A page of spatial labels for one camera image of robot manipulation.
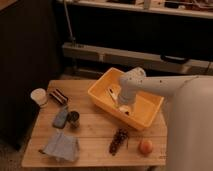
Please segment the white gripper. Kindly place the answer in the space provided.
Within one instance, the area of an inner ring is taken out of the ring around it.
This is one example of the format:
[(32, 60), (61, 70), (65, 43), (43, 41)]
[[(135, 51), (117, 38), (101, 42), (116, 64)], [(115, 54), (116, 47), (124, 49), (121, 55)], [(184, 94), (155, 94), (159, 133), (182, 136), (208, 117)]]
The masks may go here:
[(117, 102), (119, 106), (128, 106), (131, 111), (134, 111), (135, 98), (135, 91), (121, 90), (118, 94)]

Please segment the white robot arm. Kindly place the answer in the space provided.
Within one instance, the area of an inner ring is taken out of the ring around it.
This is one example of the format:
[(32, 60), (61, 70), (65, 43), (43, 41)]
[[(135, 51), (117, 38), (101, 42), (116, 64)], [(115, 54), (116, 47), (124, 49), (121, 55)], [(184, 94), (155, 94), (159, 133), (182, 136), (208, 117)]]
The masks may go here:
[(171, 99), (166, 171), (213, 171), (213, 76), (147, 77), (136, 67), (119, 85), (119, 105), (132, 105), (139, 91)]

